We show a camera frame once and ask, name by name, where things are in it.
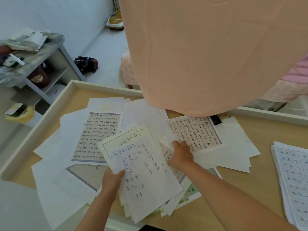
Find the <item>person's left hand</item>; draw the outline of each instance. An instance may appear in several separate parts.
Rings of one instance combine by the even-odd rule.
[[[108,168],[104,173],[101,194],[106,195],[114,201],[116,199],[116,193],[120,188],[121,179],[124,174],[125,170],[121,170],[118,174],[113,174],[110,168]]]

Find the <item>black bag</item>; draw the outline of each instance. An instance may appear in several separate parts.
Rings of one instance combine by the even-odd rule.
[[[98,69],[98,61],[94,58],[78,56],[78,58],[75,58],[74,62],[81,73],[94,73]]]

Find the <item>hand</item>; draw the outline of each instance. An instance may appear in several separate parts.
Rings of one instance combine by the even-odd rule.
[[[190,147],[186,141],[182,141],[181,143],[173,141],[172,144],[174,145],[174,155],[167,163],[169,166],[183,171],[183,166],[194,162]]]
[[[125,170],[121,170],[118,174],[113,174],[110,168],[108,168],[104,173],[102,191],[100,193],[114,201],[116,199],[116,193],[120,188],[121,179],[124,174]]]

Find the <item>wooden tabletop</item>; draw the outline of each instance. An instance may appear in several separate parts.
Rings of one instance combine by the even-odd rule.
[[[33,150],[60,127],[61,116],[86,108],[89,98],[101,97],[119,97],[119,95],[78,88],[67,104],[55,116],[52,125],[46,129],[45,134],[38,140],[37,145],[33,146]],[[180,116],[179,113],[170,110],[167,111],[167,114],[169,118]],[[248,116],[233,116],[235,116],[252,143],[258,148],[261,155],[250,159],[250,173],[222,167],[217,167],[218,171],[224,180],[240,188],[285,218],[277,171],[270,152],[270,146],[273,141],[278,141],[297,147],[308,148],[308,127]],[[16,171],[12,181],[35,188],[31,166],[40,160],[41,158],[35,153],[29,153],[29,156]],[[124,209],[121,207],[118,199],[114,202],[111,211],[125,217]],[[161,217],[160,214],[157,214],[145,218],[143,222],[167,231],[224,230],[202,197],[175,210],[170,217]]]

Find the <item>white tiled floor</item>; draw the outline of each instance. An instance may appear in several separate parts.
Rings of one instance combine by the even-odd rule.
[[[86,75],[87,82],[125,87],[119,72],[121,57],[127,48],[125,30],[118,31],[106,28],[86,53],[82,55],[98,60],[98,70]]]

